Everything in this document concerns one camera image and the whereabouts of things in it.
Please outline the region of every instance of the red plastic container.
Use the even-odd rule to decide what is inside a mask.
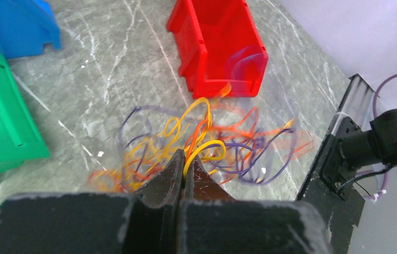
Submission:
[[[229,96],[258,94],[268,56],[245,0],[177,0],[167,29],[193,98],[216,97],[228,82]]]

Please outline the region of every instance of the blue plastic container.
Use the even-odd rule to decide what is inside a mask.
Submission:
[[[0,0],[0,53],[5,58],[43,54],[52,43],[61,49],[60,29],[42,0]]]

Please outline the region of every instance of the gray marble surface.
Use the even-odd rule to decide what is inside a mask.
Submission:
[[[232,181],[224,187],[240,199],[294,199],[349,82],[278,1],[247,2],[269,54],[259,95],[249,103],[260,108],[270,128],[283,126],[294,112],[315,149],[269,185]],[[184,111],[193,101],[165,28],[175,0],[49,3],[63,49],[48,46],[44,55],[12,59],[10,65],[51,157],[7,172],[0,203],[19,192],[91,191],[86,182],[93,170],[120,165],[117,133],[133,107]],[[156,117],[154,126],[166,120]]]

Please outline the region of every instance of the black cable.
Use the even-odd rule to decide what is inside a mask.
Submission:
[[[368,196],[371,196],[371,194],[364,187],[362,187],[362,185],[360,185],[358,182],[355,182],[355,184],[357,184],[357,186],[361,187],[367,193]]]
[[[344,189],[345,189],[347,186],[350,186],[350,185],[352,185],[353,183],[355,183],[355,182],[357,182],[357,181],[359,181],[359,180],[361,180],[361,179],[368,178],[368,177],[372,177],[372,176],[377,176],[377,175],[382,175],[382,174],[388,172],[389,170],[391,170],[392,168],[393,168],[393,166],[387,166],[386,168],[384,168],[383,170],[378,171],[378,172],[371,172],[371,173],[368,173],[368,174],[363,174],[363,175],[358,176],[358,177],[353,177],[352,179],[350,179],[350,180],[344,182],[344,183],[337,189],[337,194],[340,194],[341,192],[344,191]]]

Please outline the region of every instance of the pile of rubber bands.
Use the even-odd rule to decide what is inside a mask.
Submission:
[[[276,179],[287,167],[292,159],[296,159],[313,149],[310,140],[296,147],[297,130],[296,120],[291,119],[282,128],[263,131],[259,127],[259,110],[253,107],[246,112],[241,108],[229,106],[220,102],[231,90],[228,84],[220,92],[220,98],[213,103],[206,98],[199,98],[183,113],[171,111],[159,106],[135,107],[123,121],[119,131],[118,151],[122,155],[122,166],[113,170],[97,170],[89,177],[89,182],[98,190],[104,192],[132,192],[141,187],[146,181],[160,172],[169,162],[174,152],[184,149],[186,158],[183,177],[196,156],[200,156],[202,163],[209,169],[209,174],[220,172],[225,184],[233,179],[254,185],[268,184]],[[198,105],[205,105],[203,117],[193,118],[190,112]],[[164,130],[154,134],[148,119],[144,119],[147,133],[132,138],[124,143],[123,131],[129,119],[136,113],[152,110],[170,115]],[[240,121],[232,125],[218,125],[213,121],[213,112],[225,110],[241,117]],[[194,132],[183,143],[182,137],[191,126]],[[262,168],[254,173],[255,164],[265,155],[267,149],[272,149],[274,141],[280,135],[288,135],[290,147],[285,156],[285,162],[280,170],[272,173]]]

